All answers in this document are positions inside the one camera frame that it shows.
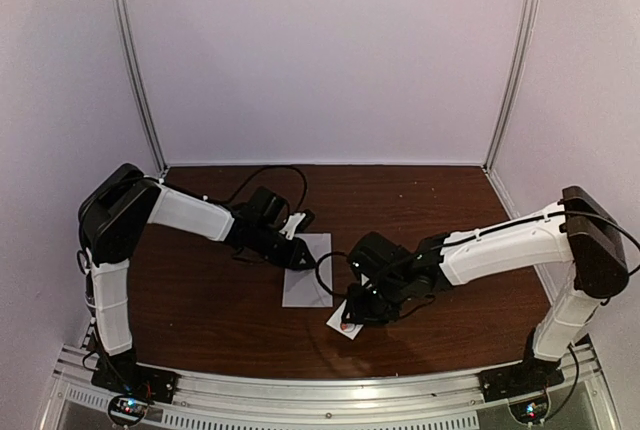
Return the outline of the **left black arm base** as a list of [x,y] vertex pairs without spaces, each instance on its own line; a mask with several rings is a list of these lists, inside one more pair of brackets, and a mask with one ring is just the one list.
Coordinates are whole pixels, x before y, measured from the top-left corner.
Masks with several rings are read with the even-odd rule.
[[100,357],[91,383],[119,394],[133,396],[152,403],[171,404],[178,375],[173,371],[138,364],[134,358]]

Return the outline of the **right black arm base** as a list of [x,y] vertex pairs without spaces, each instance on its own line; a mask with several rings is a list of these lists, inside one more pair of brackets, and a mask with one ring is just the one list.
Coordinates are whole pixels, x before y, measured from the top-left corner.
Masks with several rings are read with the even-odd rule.
[[560,361],[525,358],[520,363],[484,370],[478,379],[485,402],[540,392],[563,383]]

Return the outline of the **white sticker sheet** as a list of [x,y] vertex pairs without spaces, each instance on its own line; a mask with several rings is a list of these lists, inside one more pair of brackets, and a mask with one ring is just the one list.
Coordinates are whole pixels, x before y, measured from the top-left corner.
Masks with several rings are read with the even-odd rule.
[[326,321],[326,326],[349,340],[355,340],[363,326],[361,324],[343,322],[342,314],[345,309],[346,302],[343,301]]

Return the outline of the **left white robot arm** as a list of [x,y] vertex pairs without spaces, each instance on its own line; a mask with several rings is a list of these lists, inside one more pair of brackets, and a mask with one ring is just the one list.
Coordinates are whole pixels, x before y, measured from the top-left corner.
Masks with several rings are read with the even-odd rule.
[[103,370],[123,394],[137,392],[144,374],[123,354],[134,347],[129,326],[128,270],[149,225],[203,237],[235,250],[250,250],[274,266],[316,266],[298,233],[314,220],[309,210],[282,212],[287,201],[259,187],[246,202],[211,199],[144,174],[133,164],[117,168],[78,210],[78,262],[86,278],[85,301],[100,348],[112,357]]

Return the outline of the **pale blue envelope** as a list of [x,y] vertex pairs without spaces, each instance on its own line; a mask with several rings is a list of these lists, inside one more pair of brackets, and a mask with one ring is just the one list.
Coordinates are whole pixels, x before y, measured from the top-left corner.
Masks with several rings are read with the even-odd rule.
[[[332,251],[330,233],[302,234],[301,238],[316,260]],[[333,296],[318,283],[314,270],[285,270],[283,308],[331,308],[333,303]]]

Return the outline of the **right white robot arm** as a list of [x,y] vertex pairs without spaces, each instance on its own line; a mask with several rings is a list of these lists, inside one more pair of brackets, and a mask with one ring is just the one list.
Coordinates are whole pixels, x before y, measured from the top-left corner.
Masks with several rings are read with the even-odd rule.
[[328,325],[349,338],[365,326],[401,318],[404,303],[491,275],[529,266],[570,263],[573,270],[548,314],[533,330],[524,361],[513,369],[519,390],[535,390],[596,309],[628,285],[626,234],[579,186],[527,216],[420,241],[414,251],[381,234],[365,235],[347,256],[357,281]]

